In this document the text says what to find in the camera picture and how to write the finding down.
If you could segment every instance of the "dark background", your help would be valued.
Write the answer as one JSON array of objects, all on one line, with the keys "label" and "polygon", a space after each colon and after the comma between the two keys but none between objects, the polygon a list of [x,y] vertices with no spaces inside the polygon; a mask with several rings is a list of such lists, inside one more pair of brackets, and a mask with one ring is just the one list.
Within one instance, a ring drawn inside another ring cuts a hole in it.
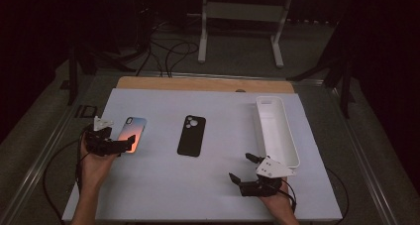
[{"label": "dark background", "polygon": [[[272,4],[277,0],[230,1]],[[418,0],[293,0],[288,17],[293,24],[317,21],[335,26],[341,20],[320,62],[351,47],[353,77],[360,81],[419,191],[417,3]],[[185,26],[186,13],[200,13],[201,0],[147,0],[147,6],[141,6],[149,7]],[[113,29],[113,21],[118,19],[110,16],[107,8],[109,0],[0,0],[1,141],[52,82],[54,70],[67,60],[69,32],[77,32],[100,51],[118,51],[118,38],[122,37]]]}]

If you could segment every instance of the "white stand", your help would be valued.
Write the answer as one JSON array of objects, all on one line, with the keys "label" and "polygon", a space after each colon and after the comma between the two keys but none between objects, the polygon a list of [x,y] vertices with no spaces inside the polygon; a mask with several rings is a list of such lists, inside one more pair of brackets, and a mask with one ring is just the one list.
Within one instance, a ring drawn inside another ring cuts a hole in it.
[{"label": "white stand", "polygon": [[198,62],[206,61],[207,51],[207,18],[233,19],[233,20],[254,20],[278,23],[277,32],[271,36],[272,52],[274,54],[275,65],[282,68],[284,66],[278,41],[284,28],[288,9],[291,0],[286,0],[283,6],[250,5],[207,2],[203,0],[201,15],[201,39],[198,52]]}]

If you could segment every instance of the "gray floor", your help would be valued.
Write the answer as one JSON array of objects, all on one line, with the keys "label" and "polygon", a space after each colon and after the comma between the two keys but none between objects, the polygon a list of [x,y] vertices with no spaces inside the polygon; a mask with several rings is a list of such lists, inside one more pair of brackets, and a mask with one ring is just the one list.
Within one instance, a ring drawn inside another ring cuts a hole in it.
[{"label": "gray floor", "polygon": [[[163,27],[166,31],[154,35],[156,43],[170,48],[179,42],[159,39],[183,38],[198,44],[196,28],[181,33],[170,31],[170,26]],[[206,62],[198,63],[197,53],[187,56],[173,69],[173,76],[282,80],[314,66],[333,33],[328,26],[287,24],[280,41],[285,67],[278,69],[274,66],[268,32],[210,30]],[[186,46],[176,50],[186,51]],[[167,51],[153,45],[153,53],[164,64]],[[145,58],[141,56],[128,66],[139,68]],[[169,62],[179,58],[172,55]],[[352,81],[354,102],[349,105],[351,118],[347,120],[337,107],[335,90],[320,85],[325,73],[294,83],[294,89],[302,100],[324,164],[332,171],[329,177],[343,213],[349,207],[341,224],[418,224],[419,196],[357,81]],[[81,127],[91,122],[91,119],[73,118],[78,105],[97,106],[97,114],[101,115],[111,89],[122,75],[124,73],[105,67],[95,76],[80,75],[79,97],[74,106],[69,107],[66,106],[68,92],[59,90],[62,81],[67,79],[67,62],[57,69],[56,80],[0,147],[1,224],[58,224],[43,194],[42,179],[33,168],[44,169],[43,160],[47,161],[56,149],[77,139]],[[140,75],[158,76],[157,61],[150,58]],[[75,145],[63,150],[47,174],[49,195],[60,212],[74,184],[75,152]],[[350,202],[335,174],[344,183]]]}]

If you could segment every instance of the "human hand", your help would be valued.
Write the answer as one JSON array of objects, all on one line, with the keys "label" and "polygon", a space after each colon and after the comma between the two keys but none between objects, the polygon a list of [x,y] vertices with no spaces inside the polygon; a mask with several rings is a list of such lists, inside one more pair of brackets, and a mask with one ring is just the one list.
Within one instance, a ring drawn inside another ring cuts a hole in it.
[{"label": "human hand", "polygon": [[80,162],[82,190],[99,190],[100,186],[108,175],[108,172],[112,163],[117,157],[117,154],[100,157],[95,154],[88,153],[86,150],[85,135],[82,137],[80,147],[80,156],[82,158]]},{"label": "human hand", "polygon": [[[288,193],[288,187],[285,182],[280,188],[283,192]],[[270,197],[259,197],[272,216],[282,225],[299,224],[294,216],[290,205],[290,199],[285,194],[278,192]]]}]

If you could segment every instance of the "black phone case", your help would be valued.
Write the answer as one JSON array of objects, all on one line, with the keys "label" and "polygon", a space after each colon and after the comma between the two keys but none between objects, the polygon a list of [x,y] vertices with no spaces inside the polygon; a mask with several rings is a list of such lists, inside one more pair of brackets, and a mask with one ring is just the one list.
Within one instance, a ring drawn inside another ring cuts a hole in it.
[{"label": "black phone case", "polygon": [[203,142],[204,128],[206,126],[206,119],[188,115],[185,117],[181,138],[179,140],[177,152],[180,155],[198,157],[201,152],[201,144]]}]

